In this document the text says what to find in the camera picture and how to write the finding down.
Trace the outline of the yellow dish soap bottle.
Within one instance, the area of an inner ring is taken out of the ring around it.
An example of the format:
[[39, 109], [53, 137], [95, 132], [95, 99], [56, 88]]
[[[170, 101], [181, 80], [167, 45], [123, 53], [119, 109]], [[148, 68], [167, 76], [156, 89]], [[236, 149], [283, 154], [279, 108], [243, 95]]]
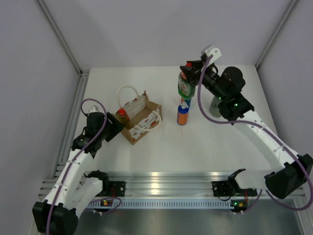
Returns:
[[117, 114], [119, 121], [125, 125], [125, 128], [129, 129], [130, 128], [130, 118], [129, 118], [127, 112], [125, 111], [125, 109], [120, 108], [116, 114]]

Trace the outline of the green dish soap bottle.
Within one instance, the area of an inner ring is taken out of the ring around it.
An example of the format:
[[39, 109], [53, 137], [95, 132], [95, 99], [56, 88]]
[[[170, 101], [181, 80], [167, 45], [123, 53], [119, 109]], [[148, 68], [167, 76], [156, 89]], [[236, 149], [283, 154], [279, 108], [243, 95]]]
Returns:
[[183, 71], [178, 76], [178, 93], [183, 99], [191, 99], [195, 94], [196, 87], [186, 78]]

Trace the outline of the watermelon print jute bag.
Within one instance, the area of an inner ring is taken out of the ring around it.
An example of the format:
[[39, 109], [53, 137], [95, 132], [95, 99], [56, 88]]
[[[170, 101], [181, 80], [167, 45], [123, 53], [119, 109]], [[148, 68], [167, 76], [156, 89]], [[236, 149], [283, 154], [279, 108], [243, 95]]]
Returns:
[[[135, 92], [135, 98], [122, 104], [120, 101], [120, 92], [125, 88], [132, 89]], [[163, 121], [162, 106], [150, 101], [146, 92], [139, 94], [135, 87], [124, 86], [119, 88], [117, 92], [117, 101], [119, 109], [125, 109], [130, 118], [130, 128], [126, 129], [124, 127], [121, 131], [122, 135], [130, 142], [130, 144], [136, 144], [147, 133], [160, 127]]]

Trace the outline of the grey-green pump soap bottle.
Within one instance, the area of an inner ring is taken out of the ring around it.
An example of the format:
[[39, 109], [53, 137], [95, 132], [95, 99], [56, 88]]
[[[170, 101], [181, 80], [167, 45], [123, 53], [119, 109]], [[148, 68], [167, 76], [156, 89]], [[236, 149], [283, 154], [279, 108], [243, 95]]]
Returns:
[[211, 115], [215, 118], [220, 118], [222, 116], [218, 108], [220, 102], [221, 100], [218, 97], [214, 96], [209, 107]]

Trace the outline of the blue orange pump bottle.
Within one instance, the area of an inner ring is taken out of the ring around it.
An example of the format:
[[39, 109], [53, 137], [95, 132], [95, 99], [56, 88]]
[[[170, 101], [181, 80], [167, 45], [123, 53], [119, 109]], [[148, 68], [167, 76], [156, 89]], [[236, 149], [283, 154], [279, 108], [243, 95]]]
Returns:
[[188, 121], [189, 106], [184, 101], [178, 106], [177, 123], [178, 125], [185, 125]]

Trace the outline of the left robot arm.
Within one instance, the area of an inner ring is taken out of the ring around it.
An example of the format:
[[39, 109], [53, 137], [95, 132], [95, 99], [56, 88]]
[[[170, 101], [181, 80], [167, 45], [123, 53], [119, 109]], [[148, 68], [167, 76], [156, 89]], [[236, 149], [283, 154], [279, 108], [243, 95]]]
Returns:
[[52, 187], [41, 202], [32, 208], [38, 232], [47, 235], [72, 235], [78, 221], [96, 196], [102, 196], [111, 203], [121, 204], [120, 195], [115, 195], [107, 173], [92, 171], [81, 185], [86, 167], [94, 159], [103, 141], [112, 140], [124, 128], [111, 113], [90, 112], [87, 125], [74, 141], [67, 163]]

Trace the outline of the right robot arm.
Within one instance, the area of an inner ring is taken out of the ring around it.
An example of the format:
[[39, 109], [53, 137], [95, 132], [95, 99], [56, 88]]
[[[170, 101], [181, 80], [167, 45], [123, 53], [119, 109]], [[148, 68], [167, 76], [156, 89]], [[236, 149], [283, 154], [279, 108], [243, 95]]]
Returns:
[[254, 106], [242, 95], [246, 82], [239, 68], [227, 67], [218, 75], [215, 64], [198, 60], [188, 61], [180, 70], [179, 88], [205, 87], [217, 98], [218, 110], [224, 120], [206, 118], [216, 124], [230, 124], [237, 128], [269, 163], [269, 170], [241, 168], [232, 173], [227, 180], [227, 188], [232, 194], [258, 189], [285, 199], [305, 183], [313, 185], [309, 180], [312, 157], [292, 150], [263, 122]]

